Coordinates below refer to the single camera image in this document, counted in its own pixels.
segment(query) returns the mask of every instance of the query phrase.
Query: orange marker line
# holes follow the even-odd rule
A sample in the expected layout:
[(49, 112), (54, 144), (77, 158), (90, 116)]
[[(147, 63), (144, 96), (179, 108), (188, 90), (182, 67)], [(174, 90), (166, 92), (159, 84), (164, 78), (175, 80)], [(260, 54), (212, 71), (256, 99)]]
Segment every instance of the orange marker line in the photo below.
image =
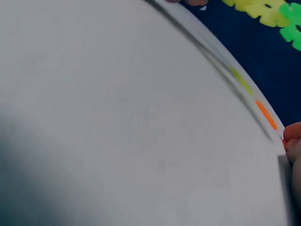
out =
[(272, 116), (269, 114), (269, 112), (267, 111), (267, 109), (265, 109), (265, 107), (263, 106), (263, 104), (259, 100), (256, 100), (256, 104), (260, 108), (260, 110), (263, 113), (263, 115), (267, 118), (267, 120), (269, 121), (269, 123), (271, 124), (271, 126), (274, 128), (274, 130), (277, 130), (278, 129), (277, 124), (275, 123), (275, 121), (273, 120)]

